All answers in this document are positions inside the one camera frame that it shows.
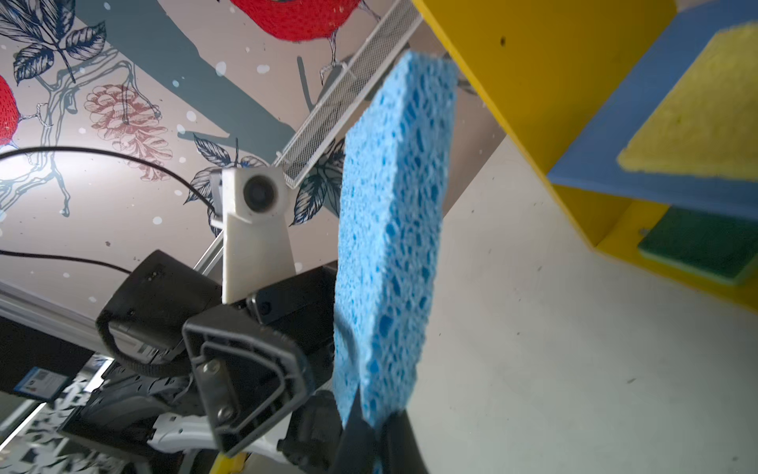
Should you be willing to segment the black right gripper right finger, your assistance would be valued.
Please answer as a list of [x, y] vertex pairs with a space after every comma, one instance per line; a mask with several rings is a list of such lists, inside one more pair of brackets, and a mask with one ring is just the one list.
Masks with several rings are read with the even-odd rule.
[[379, 453], [385, 474], [428, 474], [407, 411], [388, 418], [382, 429]]

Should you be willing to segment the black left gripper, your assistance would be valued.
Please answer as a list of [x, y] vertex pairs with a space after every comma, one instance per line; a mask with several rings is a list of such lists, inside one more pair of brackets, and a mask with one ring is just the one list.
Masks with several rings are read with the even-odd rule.
[[129, 275], [96, 327], [130, 371], [187, 379], [225, 455], [287, 421], [276, 451], [307, 473], [325, 473], [343, 432], [325, 389], [334, 371], [337, 273], [330, 263], [224, 304], [210, 278], [158, 251]]

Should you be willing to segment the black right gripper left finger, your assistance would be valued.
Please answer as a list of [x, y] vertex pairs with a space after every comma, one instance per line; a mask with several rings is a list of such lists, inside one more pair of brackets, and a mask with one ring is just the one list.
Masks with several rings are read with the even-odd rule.
[[343, 428], [330, 474], [371, 474], [377, 458], [377, 438], [363, 419], [361, 392], [357, 389]]

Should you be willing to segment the blue sponge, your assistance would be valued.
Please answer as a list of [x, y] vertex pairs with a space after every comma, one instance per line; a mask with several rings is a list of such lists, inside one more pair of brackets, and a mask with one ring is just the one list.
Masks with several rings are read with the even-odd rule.
[[381, 427], [404, 410], [432, 311], [458, 70], [407, 53], [345, 138], [333, 389]]

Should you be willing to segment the dark green sponge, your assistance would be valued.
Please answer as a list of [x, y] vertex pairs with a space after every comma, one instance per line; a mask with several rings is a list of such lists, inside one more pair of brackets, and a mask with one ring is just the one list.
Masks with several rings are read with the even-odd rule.
[[691, 275], [739, 286], [757, 271], [757, 223], [669, 207], [641, 240], [638, 251]]

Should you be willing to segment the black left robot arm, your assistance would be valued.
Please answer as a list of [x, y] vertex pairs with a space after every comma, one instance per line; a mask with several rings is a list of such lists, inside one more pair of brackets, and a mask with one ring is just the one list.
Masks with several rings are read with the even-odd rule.
[[139, 473], [170, 472], [189, 450], [330, 471], [343, 433], [326, 387], [337, 272], [325, 264], [225, 304], [219, 284], [152, 253], [98, 317], [114, 363], [61, 432]]

